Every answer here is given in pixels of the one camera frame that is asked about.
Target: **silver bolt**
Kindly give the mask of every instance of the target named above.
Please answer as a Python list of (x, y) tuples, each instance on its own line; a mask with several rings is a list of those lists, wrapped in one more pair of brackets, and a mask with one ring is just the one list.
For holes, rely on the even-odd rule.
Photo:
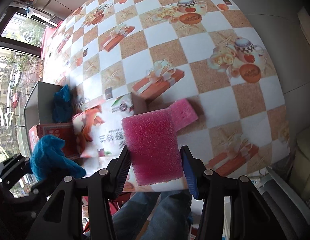
[(246, 177), (246, 176), (240, 176), (239, 179), (240, 179), (241, 182), (244, 182), (244, 183), (249, 181), (249, 178)]
[(36, 217), (37, 217), (37, 214), (33, 211), (33, 212), (30, 213), (30, 216), (31, 216), (32, 218), (36, 218)]
[(98, 171), (99, 175), (106, 175), (108, 173), (107, 169), (101, 169)]
[(64, 182), (70, 182), (73, 179), (72, 176), (66, 176), (64, 177)]
[(204, 170), (204, 174), (208, 175), (208, 176), (211, 176), (211, 175), (214, 174), (214, 172), (211, 169), (206, 169), (206, 170)]

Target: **jeans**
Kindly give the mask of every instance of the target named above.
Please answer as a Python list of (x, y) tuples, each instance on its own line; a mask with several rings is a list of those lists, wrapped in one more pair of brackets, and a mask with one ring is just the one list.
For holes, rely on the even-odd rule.
[(135, 240), (160, 194), (159, 205), (140, 240), (187, 240), (191, 212), (188, 189), (162, 193), (137, 192), (113, 215), (118, 240)]

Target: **pink sponge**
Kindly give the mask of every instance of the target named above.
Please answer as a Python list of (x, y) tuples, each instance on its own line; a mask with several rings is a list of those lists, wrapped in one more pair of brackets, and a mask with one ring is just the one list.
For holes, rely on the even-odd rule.
[(168, 109), (122, 120), (138, 185), (150, 185), (183, 176), (182, 160), (171, 112)]
[(184, 128), (198, 119), (197, 114), (187, 99), (180, 99), (168, 107), (172, 111), (175, 131)]

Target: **tablecloth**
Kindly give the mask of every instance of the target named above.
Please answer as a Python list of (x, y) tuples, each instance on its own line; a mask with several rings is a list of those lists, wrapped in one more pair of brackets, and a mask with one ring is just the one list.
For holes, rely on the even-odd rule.
[[(274, 65), (232, 0), (89, 0), (59, 26), (45, 55), (43, 81), (68, 84), (78, 112), (104, 102), (109, 88), (113, 98), (139, 94), (150, 111), (187, 98), (199, 119), (178, 131), (179, 147), (224, 176), (289, 153)], [(143, 187), (128, 179), (125, 190), (186, 187), (183, 178)]]

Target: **gray floor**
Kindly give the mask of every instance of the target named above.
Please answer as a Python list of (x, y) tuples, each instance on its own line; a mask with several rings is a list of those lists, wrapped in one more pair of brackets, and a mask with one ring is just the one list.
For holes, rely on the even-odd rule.
[(297, 12), (300, 0), (233, 0), (260, 35), (275, 65), (287, 109), (292, 145), (310, 126), (310, 46)]

